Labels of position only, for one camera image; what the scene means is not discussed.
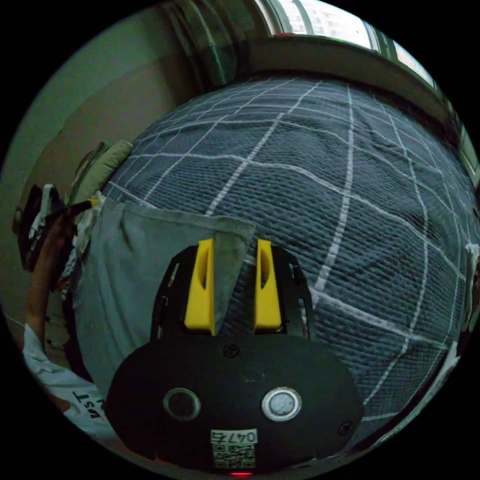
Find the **bed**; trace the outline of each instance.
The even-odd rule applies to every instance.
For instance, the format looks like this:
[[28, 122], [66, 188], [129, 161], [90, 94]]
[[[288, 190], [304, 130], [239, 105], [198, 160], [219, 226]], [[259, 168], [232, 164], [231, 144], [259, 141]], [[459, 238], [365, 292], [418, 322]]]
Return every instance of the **bed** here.
[[434, 130], [363, 86], [259, 75], [152, 124], [103, 194], [255, 223], [220, 335], [253, 333], [256, 238], [298, 258], [319, 341], [365, 405], [351, 447], [404, 409], [459, 336], [477, 203]]

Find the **wall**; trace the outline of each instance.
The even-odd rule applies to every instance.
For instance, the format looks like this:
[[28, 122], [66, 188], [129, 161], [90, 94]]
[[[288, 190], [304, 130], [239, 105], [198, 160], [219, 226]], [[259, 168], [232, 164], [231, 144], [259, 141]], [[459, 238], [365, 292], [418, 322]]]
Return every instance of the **wall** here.
[[[51, 77], [19, 125], [2, 170], [0, 301], [6, 315], [24, 321], [30, 281], [11, 232], [22, 192], [28, 194], [32, 182], [53, 182], [62, 193], [98, 142], [132, 141], [196, 94], [190, 65], [158, 7], [102, 32]], [[49, 315], [61, 317], [57, 297]]]
[[411, 75], [406, 67], [348, 43], [303, 35], [258, 39], [250, 49], [249, 71], [270, 70], [318, 72], [362, 82], [409, 100], [442, 125], [448, 120], [441, 95], [426, 82]]

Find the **pillow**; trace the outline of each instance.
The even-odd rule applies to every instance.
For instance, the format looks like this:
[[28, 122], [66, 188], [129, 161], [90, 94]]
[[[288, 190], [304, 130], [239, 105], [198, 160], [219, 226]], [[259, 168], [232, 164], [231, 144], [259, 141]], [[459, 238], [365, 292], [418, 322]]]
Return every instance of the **pillow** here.
[[97, 191], [102, 191], [115, 170], [132, 152], [133, 145], [120, 140], [112, 145], [88, 170], [71, 204], [77, 204], [93, 197]]

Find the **white grid pattern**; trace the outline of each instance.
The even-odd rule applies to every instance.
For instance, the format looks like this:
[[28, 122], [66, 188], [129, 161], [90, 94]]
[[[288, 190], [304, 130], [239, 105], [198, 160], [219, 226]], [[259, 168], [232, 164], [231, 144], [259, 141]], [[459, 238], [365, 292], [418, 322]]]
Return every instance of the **white grid pattern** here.
[[[252, 104], [252, 105], [250, 105], [250, 106], [251, 106], [251, 107], [257, 107], [257, 108], [258, 108], [258, 107], [262, 108], [262, 107], [266, 107], [266, 106], [268, 106], [268, 107], [274, 107], [274, 108], [285, 108], [284, 105], [264, 105], [264, 104], [258, 105], [258, 104]], [[314, 110], [314, 109], [311, 109], [311, 108], [302, 108], [302, 107], [298, 107], [298, 109], [299, 109], [299, 110], [308, 110], [308, 111], [310, 111], [310, 112], [315, 112], [315, 113], [319, 113], [319, 114], [321, 114], [321, 115], [327, 115], [328, 117], [332, 117], [332, 118], [336, 118], [336, 119], [339, 119], [339, 120], [343, 120], [341, 117], [338, 117], [337, 115], [334, 115], [334, 114], [328, 113], [328, 112], [322, 112], [322, 111], [319, 111], [319, 110]], [[154, 137], [155, 139], [157, 139], [161, 134], [171, 133], [171, 132], [177, 132], [177, 134], [178, 134], [181, 129], [184, 129], [184, 128], [187, 128], [187, 127], [206, 126], [206, 125], [211, 125], [212, 123], [215, 123], [215, 122], [218, 122], [218, 120], [214, 120], [214, 121], [212, 121], [212, 120], [207, 120], [207, 121], [204, 121], [204, 122], [196, 122], [196, 121], [194, 121], [194, 122], [192, 122], [192, 123], [187, 123], [187, 124], [183, 125], [183, 126], [180, 127], [179, 129], [177, 129], [177, 128], [168, 128], [168, 129], [166, 129], [166, 130], [163, 130], [161, 133], [157, 133], [157, 134], [155, 134], [155, 135], [152, 135], [152, 136], [149, 136], [149, 137], [144, 138], [144, 139], [142, 140], [142, 142], [143, 142], [144, 140], [146, 140], [147, 138], [153, 138], [153, 137]], [[246, 124], [246, 123], [250, 123], [250, 124], [255, 124], [255, 123], [257, 123], [257, 124], [258, 124], [258, 123], [265, 123], [265, 122], [268, 123], [268, 122], [271, 122], [271, 120], [230, 120], [230, 121], [227, 120], [227, 121], [222, 121], [221, 123], [222, 123], [222, 124], [232, 124], [232, 125], [234, 125], [234, 124], [242, 125], [242, 124]], [[305, 130], [323, 132], [323, 133], [326, 133], [326, 134], [335, 136], [335, 137], [338, 138], [340, 141], [348, 144], [348, 140], [345, 140], [344, 138], [340, 137], [340, 136], [337, 135], [336, 133], [331, 132], [331, 131], [328, 131], [328, 130], [315, 129], [315, 128], [308, 127], [308, 126], [305, 126], [305, 125], [300, 125], [300, 124], [298, 124], [298, 123], [291, 122], [291, 121], [290, 121], [290, 122], [286, 122], [286, 121], [280, 120], [279, 123], [280, 123], [280, 124], [285, 124], [285, 125], [290, 124], [290, 125], [292, 125], [292, 126], [295, 126], [295, 127], [297, 127], [297, 128], [302, 128], [302, 129], [305, 129]], [[409, 137], [409, 138], [417, 141], [418, 143], [420, 143], [417, 139], [413, 138], [411, 135], [408, 135], [406, 132], [404, 132], [404, 131], [402, 131], [402, 130], [399, 130], [399, 129], [397, 129], [397, 131], [398, 131], [399, 133], [402, 133], [403, 135], [405, 135], [405, 136], [407, 136], [407, 137]], [[386, 138], [385, 136], [381, 135], [380, 133], [378, 133], [378, 132], [376, 132], [376, 131], [373, 131], [373, 130], [371, 130], [370, 132], [371, 132], [371, 133], [374, 133], [374, 134], [378, 135], [379, 137], [383, 138], [384, 140], [392, 143], [392, 145], [401, 148], [401, 145], [399, 145], [398, 143], [394, 142], [393, 140], [391, 140], [391, 139], [389, 139], [389, 138]], [[394, 169], [399, 175], [401, 175], [402, 177], [405, 177], [405, 178], [408, 179], [409, 181], [415, 182], [417, 185], [421, 186], [423, 189], [429, 191], [432, 195], [434, 195], [434, 196], [437, 198], [437, 200], [438, 200], [450, 213], [452, 213], [452, 215], [454, 215], [454, 216], [457, 215], [457, 214], [440, 198], [440, 196], [438, 195], [438, 193], [437, 193], [433, 188], [430, 188], [429, 186], [425, 185], [423, 182], [418, 181], [416, 178], [412, 178], [412, 177], [410, 177], [409, 175], [407, 175], [406, 173], [402, 172], [402, 171], [399, 170], [397, 167], [395, 167], [395, 166], [393, 165], [393, 163], [392, 163], [391, 161], [389, 161], [387, 158], [385, 158], [384, 156], [378, 155], [378, 154], [375, 154], [375, 153], [372, 153], [372, 152], [370, 152], [370, 151], [368, 151], [368, 150], [365, 150], [364, 148], [361, 148], [361, 147], [356, 146], [356, 145], [354, 145], [352, 148], [353, 148], [354, 150], [356, 150], [356, 151], [367, 153], [368, 155], [372, 156], [373, 158], [378, 159], [378, 160], [380, 160], [380, 161], [382, 161], [382, 162], [387, 163], [387, 164], [388, 164], [392, 169]], [[420, 157], [416, 152], [414, 152], [414, 151], [412, 151], [412, 150], [410, 150], [410, 149], [408, 149], [408, 148], [406, 148], [405, 150], [406, 150], [406, 152], [407, 152], [408, 154], [414, 155], [415, 157], [418, 158], [418, 160], [420, 160], [420, 161], [423, 162], [424, 164], [428, 165], [430, 168], [432, 167], [428, 162], [425, 161], [424, 158]], [[142, 157], [142, 156], [144, 156], [144, 155], [143, 155], [143, 154], [140, 154], [140, 155], [134, 155], [134, 154], [133, 154], [133, 155], [131, 155], [129, 158], [136, 160], [136, 159], [138, 159], [138, 158], [140, 158], [140, 157]], [[434, 171], [435, 171], [436, 173], [438, 173], [442, 178], [445, 178], [445, 176], [443, 175], [443, 173], [442, 173], [441, 171], [438, 171], [437, 168], [435, 168]], [[461, 229], [461, 232], [462, 232], [463, 236], [464, 236], [464, 237], [470, 237], [470, 233], [469, 233], [469, 232], [465, 233], [465, 231], [463, 230], [461, 224], [458, 223], [458, 225], [460, 226], [460, 229]]]
[[[300, 106], [301, 101], [305, 98], [308, 98], [309, 100], [310, 99], [320, 99], [320, 98], [321, 99], [326, 99], [326, 100], [332, 100], [332, 99], [329, 99], [328, 97], [312, 94], [312, 91], [318, 86], [318, 84], [315, 87], [310, 88], [309, 91], [304, 92], [300, 96], [300, 98], [299, 98], [298, 92], [297, 92], [296, 95], [292, 95], [293, 97], [297, 97], [298, 100], [297, 100], [296, 104], [293, 107], [290, 107], [290, 108], [286, 105], [275, 105], [275, 104], [274, 105], [268, 105], [268, 104], [263, 104], [263, 103], [255, 103], [255, 101], [257, 99], [273, 95], [272, 93], [270, 93], [270, 91], [275, 89], [275, 88], [279, 88], [279, 87], [282, 87], [282, 96], [288, 97], [289, 94], [284, 93], [284, 92], [286, 90], [288, 90], [288, 88], [289, 88], [289, 86], [287, 84], [290, 83], [293, 80], [294, 79], [291, 79], [287, 82], [277, 84], [275, 87], [272, 87], [272, 88], [269, 88], [269, 89], [265, 89], [265, 87], [259, 88], [258, 89], [259, 93], [254, 95], [254, 96], [248, 96], [248, 97], [237, 96], [238, 94], [241, 94], [242, 92], [246, 91], [245, 89], [242, 90], [240, 88], [237, 88], [236, 94], [232, 94], [232, 91], [230, 90], [230, 92], [229, 92], [230, 95], [228, 97], [223, 97], [223, 99], [220, 99], [220, 100], [219, 100], [219, 98], [221, 97], [222, 92], [220, 92], [218, 94], [218, 96], [215, 96], [215, 97], [213, 97], [211, 95], [208, 98], [208, 100], [203, 101], [202, 103], [196, 103], [196, 104], [193, 105], [193, 107], [190, 104], [188, 104], [188, 106], [190, 108], [189, 108], [187, 114], [178, 116], [178, 114], [181, 113], [181, 112], [185, 113], [187, 111], [187, 108], [182, 109], [181, 112], [177, 111], [175, 113], [175, 115], [172, 116], [172, 118], [169, 118], [165, 121], [162, 121], [159, 125], [157, 125], [155, 127], [155, 133], [146, 135], [145, 137], [143, 137], [141, 139], [141, 142], [138, 144], [138, 145], [140, 145], [140, 144], [144, 143], [145, 141], [151, 140], [151, 139], [153, 139], [152, 142], [154, 142], [156, 139], [158, 139], [162, 136], [165, 136], [165, 135], [172, 135], [173, 134], [174, 138], [176, 138], [176, 136], [179, 134], [179, 132], [184, 131], [185, 128], [187, 128], [187, 127], [195, 127], [195, 126], [207, 127], [207, 126], [211, 126], [210, 130], [208, 130], [208, 132], [204, 135], [204, 137], [205, 137], [210, 131], [212, 131], [212, 129], [215, 126], [217, 126], [219, 124], [233, 124], [233, 125], [234, 124], [238, 124], [238, 125], [267, 124], [268, 125], [269, 124], [269, 128], [268, 128], [267, 132], [265, 133], [265, 135], [262, 137], [260, 142], [257, 143], [257, 145], [254, 147], [254, 149], [251, 151], [251, 153], [247, 157], [242, 157], [240, 155], [229, 155], [229, 154], [225, 154], [225, 155], [205, 155], [205, 154], [194, 153], [193, 149], [200, 142], [200, 140], [201, 140], [200, 139], [199, 142], [197, 142], [186, 153], [168, 153], [168, 152], [160, 151], [160, 152], [157, 152], [155, 154], [145, 154], [145, 153], [143, 153], [146, 150], [146, 147], [145, 147], [142, 150], [142, 153], [140, 153], [140, 154], [138, 154], [138, 148], [136, 148], [134, 154], [130, 156], [130, 159], [137, 160], [139, 158], [146, 157], [146, 158], [149, 158], [151, 160], [152, 158], [155, 158], [155, 157], [171, 157], [171, 158], [177, 157], [178, 158], [177, 162], [175, 162], [173, 164], [173, 166], [167, 172], [165, 172], [162, 175], [160, 181], [183, 158], [196, 158], [196, 159], [203, 159], [203, 160], [229, 159], [229, 160], [238, 161], [239, 166], [234, 171], [234, 173], [229, 177], [228, 181], [224, 184], [223, 188], [217, 194], [216, 198], [211, 202], [211, 204], [208, 207], [207, 212], [206, 212], [207, 215], [212, 215], [215, 212], [215, 209], [217, 208], [218, 204], [222, 201], [222, 199], [225, 197], [225, 195], [227, 195], [227, 193], [229, 192], [229, 190], [231, 189], [233, 184], [237, 181], [237, 179], [239, 178], [241, 173], [248, 166], [255, 167], [255, 168], [262, 168], [262, 169], [295, 171], [295, 172], [300, 173], [301, 175], [304, 175], [305, 177], [308, 177], [309, 179], [313, 180], [318, 185], [320, 185], [320, 186], [322, 186], [322, 187], [324, 187], [324, 188], [326, 188], [326, 189], [328, 189], [332, 192], [336, 192], [339, 196], [342, 197], [342, 208], [340, 210], [340, 215], [339, 215], [339, 219], [338, 219], [338, 223], [337, 223], [337, 228], [336, 228], [336, 231], [335, 231], [335, 235], [333, 237], [333, 242], [330, 246], [330, 250], [329, 250], [329, 253], [328, 253], [328, 256], [327, 256], [327, 261], [325, 262], [325, 265], [320, 269], [320, 272], [319, 272], [319, 275], [318, 275], [318, 281], [317, 281], [315, 287], [310, 288], [310, 291], [312, 292], [312, 297], [313, 297], [315, 303], [318, 300], [322, 300], [322, 302], [324, 302], [326, 305], [334, 306], [339, 311], [353, 316], [354, 318], [356, 318], [360, 322], [366, 323], [366, 324], [371, 325], [371, 326], [375, 326], [375, 327], [377, 327], [381, 330], [385, 330], [387, 332], [391, 332], [391, 333], [393, 333], [397, 336], [400, 336], [401, 338], [404, 339], [403, 347], [400, 351], [400, 354], [394, 359], [394, 361], [384, 371], [384, 373], [380, 377], [380, 380], [378, 381], [377, 385], [374, 387], [374, 389], [371, 391], [371, 393], [367, 396], [367, 398], [365, 400], [365, 404], [368, 404], [370, 402], [370, 400], [375, 396], [375, 394], [379, 391], [379, 389], [381, 388], [385, 379], [388, 377], [388, 375], [390, 374], [390, 372], [394, 368], [396, 362], [398, 361], [398, 359], [400, 358], [402, 353], [406, 352], [406, 350], [408, 348], [408, 345], [409, 345], [409, 342], [412, 342], [412, 341], [422, 342], [422, 343], [425, 343], [425, 344], [428, 344], [428, 345], [434, 347], [435, 349], [438, 349], [438, 353], [436, 355], [435, 361], [437, 360], [440, 353], [447, 349], [446, 341], [449, 338], [450, 331], [445, 336], [443, 342], [433, 340], [431, 338], [428, 338], [425, 335], [417, 334], [417, 333], [414, 332], [417, 320], [419, 318], [419, 313], [420, 313], [420, 308], [421, 308], [421, 305], [422, 305], [422, 302], [423, 302], [423, 297], [424, 297], [424, 294], [425, 294], [426, 280], [427, 280], [427, 274], [428, 274], [429, 249], [437, 251], [440, 254], [441, 258], [443, 259], [444, 263], [455, 273], [455, 276], [456, 276], [455, 298], [457, 296], [457, 287], [458, 287], [459, 279], [462, 280], [462, 281], [465, 281], [465, 275], [463, 275], [462, 272], [460, 271], [460, 252], [458, 254], [458, 259], [457, 259], [457, 262], [456, 262], [456, 265], [455, 265], [448, 258], [447, 254], [440, 247], [433, 244], [433, 242], [428, 239], [428, 237], [427, 237], [428, 212], [427, 212], [426, 206], [425, 206], [425, 204], [422, 200], [422, 197], [421, 197], [420, 187], [422, 189], [425, 189], [425, 190], [429, 191], [430, 193], [432, 193], [435, 196], [435, 198], [437, 198], [439, 200], [439, 202], [442, 203], [442, 205], [451, 213], [451, 215], [454, 219], [455, 227], [456, 227], [457, 239], [459, 240], [459, 244], [460, 244], [460, 235], [462, 234], [464, 238], [470, 239], [471, 238], [470, 237], [470, 232], [468, 231], [468, 225], [466, 227], [467, 232], [465, 232], [463, 230], [462, 222], [461, 222], [460, 218], [458, 217], [457, 213], [455, 212], [455, 208], [454, 208], [454, 205], [453, 205], [453, 202], [452, 202], [452, 198], [450, 197], [450, 193], [448, 191], [448, 185], [455, 190], [457, 190], [458, 187], [461, 186], [460, 173], [458, 171], [455, 171], [455, 173], [453, 173], [449, 168], [450, 178], [453, 179], [453, 185], [448, 183], [446, 178], [445, 178], [444, 173], [440, 170], [440, 168], [437, 164], [436, 160], [439, 161], [440, 160], [439, 157], [435, 153], [433, 153], [432, 149], [427, 145], [426, 141], [430, 143], [430, 146], [434, 145], [436, 147], [436, 149], [438, 150], [438, 153], [444, 158], [445, 163], [448, 165], [449, 160], [445, 158], [445, 155], [440, 150], [439, 145], [438, 144], [435, 145], [428, 138], [425, 140], [423, 138], [423, 136], [420, 135], [419, 132], [415, 128], [413, 128], [413, 130], [418, 135], [419, 139], [414, 138], [413, 136], [409, 135], [406, 131], [400, 130], [398, 128], [398, 125], [397, 125], [396, 122], [403, 123], [405, 125], [408, 125], [410, 128], [412, 128], [412, 125], [409, 124], [408, 118], [407, 119], [405, 117], [402, 118], [401, 116], [395, 115], [394, 112], [392, 112], [392, 114], [387, 113], [387, 111], [385, 110], [385, 107], [380, 102], [377, 101], [378, 105], [380, 105], [380, 107], [381, 107], [381, 110], [379, 109], [378, 112], [383, 113], [384, 115], [387, 115], [387, 117], [390, 119], [389, 125], [394, 129], [397, 141], [386, 138], [384, 135], [382, 135], [381, 133], [376, 132], [376, 131], [373, 131], [372, 133], [375, 134], [375, 135], [378, 135], [384, 141], [388, 141], [392, 145], [397, 146], [398, 148], [400, 148], [402, 150], [403, 156], [405, 157], [405, 159], [408, 160], [408, 165], [409, 165], [409, 168], [410, 168], [410, 174], [411, 175], [408, 175], [408, 174], [400, 171], [399, 169], [397, 169], [393, 165], [392, 162], [390, 162], [387, 158], [383, 158], [381, 155], [374, 155], [374, 157], [377, 158], [378, 160], [381, 160], [382, 162], [385, 162], [387, 165], [390, 165], [399, 175], [403, 176], [403, 178], [406, 178], [409, 182], [411, 182], [412, 186], [414, 187], [416, 196], [417, 196], [417, 198], [418, 198], [418, 200], [419, 200], [419, 202], [422, 206], [423, 213], [424, 213], [423, 228], [421, 230], [419, 230], [415, 225], [411, 224], [410, 222], [401, 218], [400, 216], [388, 212], [387, 210], [385, 210], [381, 206], [372, 203], [371, 201], [367, 200], [366, 198], [361, 197], [360, 195], [353, 194], [352, 193], [353, 152], [364, 152], [364, 153], [368, 153], [369, 155], [372, 155], [371, 152], [358, 147], [354, 143], [354, 135], [353, 135], [354, 134], [354, 120], [353, 120], [354, 110], [361, 111], [364, 115], [368, 115], [371, 118], [375, 118], [375, 119], [377, 119], [377, 120], [379, 120], [383, 123], [388, 124], [388, 122], [386, 120], [380, 118], [380, 117], [377, 117], [376, 115], [371, 114], [371, 111], [374, 110], [374, 109], [372, 109], [371, 105], [368, 105], [368, 110], [370, 110], [370, 111], [367, 111], [367, 108], [362, 108], [362, 102], [358, 101], [358, 99], [353, 100], [352, 97], [351, 97], [350, 88], [348, 88], [347, 96], [346, 96], [348, 98], [349, 114], [350, 114], [350, 129], [349, 129], [349, 133], [348, 133], [348, 139], [344, 139], [340, 135], [336, 134], [335, 132], [329, 131], [329, 130], [322, 130], [322, 129], [319, 129], [319, 128], [313, 128], [313, 127], [306, 126], [306, 125], [300, 125], [297, 122], [291, 121], [290, 119], [286, 120], [284, 118], [285, 115], [291, 113], [293, 110], [296, 110], [296, 111], [299, 111], [299, 112], [302, 112], [302, 111], [315, 112], [319, 116], [324, 115], [328, 118], [336, 118], [338, 120], [341, 120], [342, 122], [345, 122], [345, 120], [346, 120], [345, 118], [341, 118], [337, 115], [330, 114], [328, 112], [315, 110], [313, 108], [307, 108], [307, 107], [304, 107], [304, 106]], [[250, 88], [248, 88], [249, 93], [250, 94], [256, 93], [257, 87], [258, 87], [259, 84], [260, 83], [256, 83], [255, 85], [251, 85]], [[311, 83], [306, 83], [305, 85], [311, 87], [312, 84]], [[221, 110], [223, 107], [218, 107], [218, 108], [215, 108], [215, 107], [220, 105], [223, 101], [228, 100], [228, 99], [247, 100], [246, 103], [242, 104], [236, 110], [236, 113], [242, 111], [243, 109], [248, 109], [248, 108], [257, 109], [258, 111], [263, 111], [263, 112], [265, 112], [265, 108], [274, 108], [274, 109], [281, 108], [281, 109], [284, 109], [285, 111], [280, 112], [279, 114], [277, 114], [275, 117], [273, 117], [271, 119], [254, 119], [254, 120], [247, 120], [247, 119], [245, 119], [245, 120], [243, 120], [243, 119], [235, 120], [235, 119], [233, 119], [233, 120], [227, 120], [226, 117], [228, 117], [229, 115], [225, 115], [222, 118], [220, 118], [218, 120], [215, 120], [215, 121], [214, 120], [208, 120], [208, 119], [198, 121], [204, 115], [206, 115], [208, 112], [217, 112], [218, 110]], [[200, 107], [202, 105], [206, 106], [207, 104], [213, 104], [213, 105], [207, 110], [196, 111], [195, 113], [193, 113], [193, 111], [197, 107]], [[181, 126], [175, 126], [178, 121], [185, 120], [190, 115], [197, 115], [197, 117], [192, 122], [187, 122], [187, 123], [185, 123]], [[165, 126], [172, 121], [173, 121], [173, 123], [168, 128], [165, 128]], [[296, 166], [296, 165], [291, 165], [291, 164], [286, 164], [286, 163], [281, 163], [281, 162], [263, 163], [263, 162], [256, 161], [255, 157], [256, 157], [258, 151], [266, 143], [266, 141], [268, 140], [268, 138], [271, 136], [271, 134], [274, 132], [274, 130], [277, 128], [278, 125], [290, 125], [290, 126], [295, 127], [297, 129], [306, 129], [306, 130], [310, 130], [310, 131], [323, 132], [327, 135], [331, 135], [331, 136], [335, 137], [336, 139], [340, 140], [345, 145], [348, 145], [348, 154], [347, 154], [347, 159], [346, 159], [347, 164], [348, 164], [348, 168], [347, 168], [347, 175], [346, 175], [344, 187], [335, 186], [335, 185], [331, 184], [330, 182], [326, 181], [325, 179], [317, 177], [316, 175], [314, 175], [309, 170], [306, 170], [306, 169], [304, 169], [302, 167], [299, 167], [299, 166]], [[432, 163], [427, 162], [418, 153], [406, 148], [404, 146], [401, 138], [400, 138], [399, 133], [401, 133], [402, 135], [405, 135], [406, 137], [412, 139], [413, 141], [417, 142], [419, 145], [422, 145], [422, 147], [428, 152]], [[422, 182], [417, 180], [416, 175], [415, 175], [415, 171], [413, 169], [412, 156], [415, 156], [416, 158], [418, 158], [418, 160], [420, 160], [422, 163], [427, 165], [431, 169], [432, 172], [435, 172], [437, 175], [439, 175], [442, 178], [443, 186], [445, 187], [445, 189], [447, 191], [447, 199], [448, 199], [449, 205], [447, 205], [441, 199], [441, 197], [438, 195], [438, 193], [434, 189], [428, 187], [427, 185], [425, 185]], [[126, 190], [125, 187], [122, 187], [122, 186], [119, 185], [119, 178], [116, 179], [116, 183], [113, 183], [111, 181], [110, 186], [112, 188], [117, 188], [123, 194], [129, 195], [131, 198], [134, 198], [136, 201], [138, 201], [139, 203], [142, 203], [143, 205], [150, 206], [150, 207], [153, 206], [147, 201], [147, 199], [151, 195], [151, 193], [155, 190], [155, 188], [151, 188], [149, 190], [149, 192], [147, 193], [147, 195], [143, 199], [139, 199], [139, 198], [135, 197], [134, 195], [132, 195], [131, 192]], [[332, 296], [326, 294], [323, 291], [323, 288], [325, 286], [325, 282], [328, 279], [328, 273], [330, 272], [330, 269], [332, 268], [332, 266], [335, 263], [335, 258], [336, 258], [336, 255], [337, 255], [338, 251], [339, 251], [339, 248], [340, 248], [342, 235], [343, 235], [343, 232], [345, 230], [345, 226], [347, 224], [348, 209], [349, 209], [349, 205], [350, 205], [351, 200], [355, 200], [356, 202], [359, 202], [362, 205], [369, 207], [374, 212], [376, 212], [376, 213], [378, 213], [382, 216], [385, 216], [385, 217], [387, 217], [391, 220], [394, 220], [398, 223], [401, 223], [405, 228], [409, 229], [423, 243], [424, 266], [423, 266], [422, 284], [421, 284], [420, 292], [418, 294], [418, 298], [417, 298], [417, 301], [416, 301], [415, 311], [414, 311], [414, 314], [413, 314], [413, 317], [412, 317], [411, 321], [409, 322], [409, 327], [407, 329], [403, 329], [403, 328], [399, 327], [398, 325], [394, 324], [391, 321], [385, 320], [383, 318], [376, 317], [375, 315], [372, 315], [372, 314], [367, 313], [365, 311], [362, 311], [358, 308], [355, 308], [353, 305], [342, 302], [338, 298], [333, 298]], [[254, 257], [248, 256], [248, 258], [245, 259], [245, 262], [249, 265], [255, 265], [256, 264], [256, 259]], [[452, 307], [451, 307], [450, 329], [452, 327], [454, 309], [455, 309], [455, 304], [453, 304]], [[430, 371], [433, 368], [434, 364], [435, 364], [435, 362], [431, 364], [431, 368], [428, 371], [427, 375], [425, 376], [425, 380], [423, 382], [425, 382], [428, 379], [428, 377], [430, 375]], [[370, 416], [364, 417], [363, 421], [368, 422], [368, 421], [374, 421], [374, 420], [388, 419], [390, 417], [395, 416], [397, 413], [398, 412], [396, 412], [396, 413], [382, 413], [380, 415], [370, 415]]]
[[[408, 160], [408, 164], [409, 164], [410, 171], [411, 171], [411, 176], [414, 180], [416, 180], [416, 175], [415, 175], [415, 170], [414, 170], [414, 167], [413, 167], [413, 164], [412, 164], [412, 160], [408, 156], [407, 151], [405, 150], [405, 147], [402, 143], [402, 140], [400, 139], [399, 132], [397, 131], [397, 127], [395, 126], [395, 122], [393, 121], [392, 117], [389, 114], [387, 114], [387, 115], [388, 115], [388, 118], [391, 121], [391, 125], [392, 125], [393, 129], [395, 130], [395, 134], [396, 134], [396, 137], [398, 139], [398, 142], [400, 143], [400, 145], [403, 148], [403, 155]], [[415, 194], [418, 198], [418, 201], [421, 204], [421, 209], [423, 210], [423, 236], [426, 239], [427, 238], [428, 227], [429, 227], [429, 215], [428, 215], [428, 212], [427, 212], [427, 207], [425, 206], [425, 203], [422, 200], [422, 196], [420, 195], [419, 187], [416, 183], [414, 185], [415, 185]], [[422, 303], [424, 301], [424, 296], [425, 296], [425, 289], [427, 287], [427, 275], [428, 275], [428, 273], [429, 273], [429, 246], [428, 246], [428, 243], [424, 240], [423, 241], [423, 277], [422, 277], [422, 280], [421, 280], [421, 288], [420, 288], [420, 293], [418, 295], [418, 301], [416, 303], [415, 313], [413, 314], [413, 319], [410, 323], [410, 326], [408, 327], [408, 333], [410, 333], [410, 334], [412, 334], [414, 332], [415, 326], [416, 326], [417, 321], [419, 319], [420, 309], [422, 308]], [[390, 372], [392, 371], [394, 366], [397, 364], [399, 359], [403, 355], [405, 355], [405, 353], [407, 352], [408, 346], [409, 346], [409, 339], [405, 338], [400, 353], [390, 362], [387, 369], [385, 370], [385, 372], [381, 376], [380, 380], [375, 385], [375, 388], [371, 391], [370, 395], [363, 401], [364, 405], [368, 404], [368, 402], [379, 391], [380, 387], [382, 386], [384, 381], [387, 379], [387, 377], [389, 376]]]
[[346, 87], [348, 92], [348, 104], [349, 104], [349, 116], [350, 116], [350, 128], [348, 131], [348, 154], [347, 154], [347, 168], [346, 168], [346, 180], [345, 187], [343, 189], [344, 195], [341, 200], [340, 208], [340, 217], [335, 229], [335, 234], [333, 235], [333, 241], [328, 250], [328, 255], [321, 266], [320, 273], [315, 283], [314, 292], [315, 295], [312, 297], [313, 308], [317, 306], [318, 302], [318, 293], [323, 292], [325, 284], [327, 283], [330, 271], [334, 266], [337, 254], [342, 243], [342, 236], [347, 226], [347, 218], [349, 214], [350, 206], [350, 197], [352, 195], [352, 183], [354, 180], [354, 111], [352, 108], [352, 96], [350, 94], [350, 87]]

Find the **white shirt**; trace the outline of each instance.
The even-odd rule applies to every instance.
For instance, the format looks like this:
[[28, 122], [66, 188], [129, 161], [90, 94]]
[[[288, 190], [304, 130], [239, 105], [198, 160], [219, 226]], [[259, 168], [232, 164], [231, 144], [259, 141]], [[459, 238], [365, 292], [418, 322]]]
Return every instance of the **white shirt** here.
[[104, 414], [104, 398], [97, 387], [68, 368], [53, 364], [45, 355], [37, 335], [27, 324], [23, 358], [32, 375], [50, 394], [71, 404], [64, 415], [74, 425], [104, 445], [122, 443]]
[[216, 475], [209, 476], [166, 462], [158, 464], [127, 453], [128, 449], [105, 416], [104, 398], [97, 387], [68, 368], [52, 363], [45, 355], [39, 338], [27, 324], [25, 324], [24, 332], [23, 358], [31, 374], [46, 387], [51, 395], [71, 404], [71, 407], [63, 414], [92, 439], [125, 460], [156, 474], [168, 475], [173, 479], [226, 478]]

